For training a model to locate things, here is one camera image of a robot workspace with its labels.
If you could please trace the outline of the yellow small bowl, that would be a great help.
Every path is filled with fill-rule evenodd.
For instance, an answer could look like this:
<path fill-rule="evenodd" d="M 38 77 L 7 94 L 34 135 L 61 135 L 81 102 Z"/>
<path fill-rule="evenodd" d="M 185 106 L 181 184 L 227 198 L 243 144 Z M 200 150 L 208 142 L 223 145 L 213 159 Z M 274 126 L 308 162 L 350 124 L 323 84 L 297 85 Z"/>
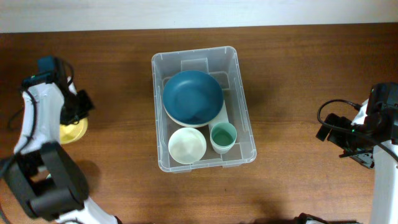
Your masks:
<path fill-rule="evenodd" d="M 68 144 L 81 139 L 88 129 L 88 119 L 83 118 L 77 124 L 60 125 L 60 144 Z"/>

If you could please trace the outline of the cream large bowl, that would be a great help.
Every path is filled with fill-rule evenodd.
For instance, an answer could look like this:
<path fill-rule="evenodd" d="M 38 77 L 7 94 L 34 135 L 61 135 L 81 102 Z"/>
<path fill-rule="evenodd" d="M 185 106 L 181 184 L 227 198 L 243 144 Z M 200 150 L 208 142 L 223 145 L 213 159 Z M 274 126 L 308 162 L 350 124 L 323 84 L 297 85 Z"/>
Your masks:
<path fill-rule="evenodd" d="M 203 126 L 206 126 L 206 125 L 209 125 L 209 124 L 210 125 L 215 125 L 217 123 L 225 121 L 225 118 L 228 117 L 228 115 L 226 114 L 226 104 L 225 104 L 225 102 L 223 102 L 222 108 L 221 108 L 220 112 L 218 113 L 218 115 L 214 119 L 212 119 L 211 121 L 203 123 L 203 124 L 186 124 L 186 123 L 182 123 L 182 122 L 177 121 L 175 118 L 173 118 L 169 114 L 169 112 L 167 110 L 165 110 L 165 112 L 166 112 L 166 114 L 168 115 L 168 117 L 172 121 L 174 121 L 175 123 L 177 123 L 177 124 L 179 124 L 179 125 L 181 125 L 183 127 L 188 127 L 188 128 L 200 128 L 200 127 L 203 127 Z"/>
<path fill-rule="evenodd" d="M 186 127 L 186 128 L 200 128 L 200 127 L 209 125 L 210 123 L 216 121 L 216 118 L 214 118 L 214 119 L 212 119 L 211 121 L 209 121 L 209 122 L 207 122 L 207 123 L 203 123 L 203 124 L 186 124 L 186 123 L 182 123 L 182 122 L 180 122 L 180 121 L 177 121 L 175 118 L 173 118 L 173 117 L 171 117 L 171 116 L 169 116 L 169 118 L 170 118 L 172 121 L 174 121 L 175 123 L 177 123 L 177 124 L 179 124 L 179 125 L 181 125 L 181 126 L 183 126 L 183 127 Z"/>

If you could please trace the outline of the blue large bowl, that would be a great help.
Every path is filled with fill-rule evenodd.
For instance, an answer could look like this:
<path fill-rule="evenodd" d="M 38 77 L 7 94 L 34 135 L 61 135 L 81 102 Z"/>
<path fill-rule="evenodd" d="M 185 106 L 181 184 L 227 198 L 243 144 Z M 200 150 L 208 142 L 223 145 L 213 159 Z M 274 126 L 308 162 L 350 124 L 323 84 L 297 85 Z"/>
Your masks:
<path fill-rule="evenodd" d="M 223 90 L 211 75 L 198 70 L 175 74 L 165 84 L 162 94 L 165 110 L 177 121 L 203 124 L 220 112 Z"/>

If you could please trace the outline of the white small bowl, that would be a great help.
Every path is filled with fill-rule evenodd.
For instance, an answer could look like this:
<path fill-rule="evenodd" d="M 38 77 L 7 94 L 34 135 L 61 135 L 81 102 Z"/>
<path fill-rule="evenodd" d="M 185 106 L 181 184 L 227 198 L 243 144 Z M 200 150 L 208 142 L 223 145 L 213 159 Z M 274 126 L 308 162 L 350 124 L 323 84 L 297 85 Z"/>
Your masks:
<path fill-rule="evenodd" d="M 180 128 L 171 135 L 168 148 L 176 162 L 189 165 L 198 162 L 205 155 L 207 143 L 199 130 Z"/>

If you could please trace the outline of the mint green cup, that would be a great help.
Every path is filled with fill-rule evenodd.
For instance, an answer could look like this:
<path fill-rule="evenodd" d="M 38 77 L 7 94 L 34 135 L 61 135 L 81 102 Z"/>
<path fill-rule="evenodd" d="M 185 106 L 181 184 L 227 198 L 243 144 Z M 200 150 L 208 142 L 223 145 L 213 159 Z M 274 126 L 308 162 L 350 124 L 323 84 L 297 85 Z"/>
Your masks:
<path fill-rule="evenodd" d="M 231 149 L 237 136 L 237 130 L 231 123 L 218 123 L 210 131 L 211 144 L 218 151 Z"/>

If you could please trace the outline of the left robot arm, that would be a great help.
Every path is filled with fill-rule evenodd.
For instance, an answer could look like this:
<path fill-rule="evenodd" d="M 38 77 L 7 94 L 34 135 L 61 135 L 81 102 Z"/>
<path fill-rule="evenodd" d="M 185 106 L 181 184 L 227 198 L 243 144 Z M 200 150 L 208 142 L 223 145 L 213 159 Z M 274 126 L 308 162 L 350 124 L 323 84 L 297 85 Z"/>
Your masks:
<path fill-rule="evenodd" d="M 40 58 L 38 73 L 23 79 L 24 117 L 14 153 L 1 159 L 1 178 L 25 214 L 57 223 L 120 223 L 90 198 L 88 182 L 61 146 L 61 126 L 79 125 L 94 105 L 76 90 L 73 67 Z"/>

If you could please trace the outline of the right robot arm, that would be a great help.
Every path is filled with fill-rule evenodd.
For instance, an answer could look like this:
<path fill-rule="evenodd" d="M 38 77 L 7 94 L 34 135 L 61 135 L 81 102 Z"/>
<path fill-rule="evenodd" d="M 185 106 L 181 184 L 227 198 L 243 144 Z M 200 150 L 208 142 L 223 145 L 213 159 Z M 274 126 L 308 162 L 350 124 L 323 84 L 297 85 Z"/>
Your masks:
<path fill-rule="evenodd" d="M 331 103 L 346 103 L 358 114 L 354 120 L 330 113 L 321 119 L 322 109 Z M 375 171 L 371 223 L 397 223 L 397 83 L 378 83 L 361 104 L 334 99 L 317 111 L 322 124 L 316 138 L 342 148 L 349 157 Z"/>

